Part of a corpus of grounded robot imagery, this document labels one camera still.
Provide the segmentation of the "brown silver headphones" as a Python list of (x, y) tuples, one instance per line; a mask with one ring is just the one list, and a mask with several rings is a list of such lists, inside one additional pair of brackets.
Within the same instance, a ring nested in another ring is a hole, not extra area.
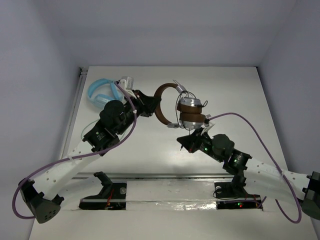
[(173, 80), (173, 83), (165, 83), (159, 86), (154, 96), (162, 98), (163, 92), (168, 88), (173, 88), (178, 92), (175, 103), (176, 122), (171, 122), (164, 116), (161, 104), (155, 110), (156, 118), (168, 128), (180, 128), (188, 131), (200, 128), (206, 118), (202, 114), (202, 109), (206, 106), (206, 103), (202, 104), (200, 99), (176, 80)]

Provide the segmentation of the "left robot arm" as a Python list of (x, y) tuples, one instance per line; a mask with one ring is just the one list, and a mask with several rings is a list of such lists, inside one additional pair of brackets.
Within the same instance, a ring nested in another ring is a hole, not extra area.
[(124, 94), (125, 103), (120, 100), (106, 103), (94, 127), (65, 158), (42, 167), (19, 183), (15, 194), (21, 195), (38, 223), (48, 222), (60, 211), (66, 199), (63, 188), (73, 177), (126, 141), (128, 135), (123, 139), (119, 136), (127, 129), (131, 134), (138, 117), (152, 116), (161, 102), (161, 97), (147, 96), (140, 90), (132, 93)]

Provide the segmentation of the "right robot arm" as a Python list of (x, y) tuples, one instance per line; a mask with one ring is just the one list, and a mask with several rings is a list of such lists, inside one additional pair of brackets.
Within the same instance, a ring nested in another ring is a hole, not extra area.
[(235, 143), (225, 134), (210, 137), (202, 129), (177, 138), (189, 153), (201, 151), (222, 163), (222, 168), (233, 176), (231, 192), (238, 197), (260, 195), (298, 204), (303, 213), (318, 220), (320, 218), (320, 174), (303, 174), (277, 169), (259, 161), (247, 153), (235, 149)]

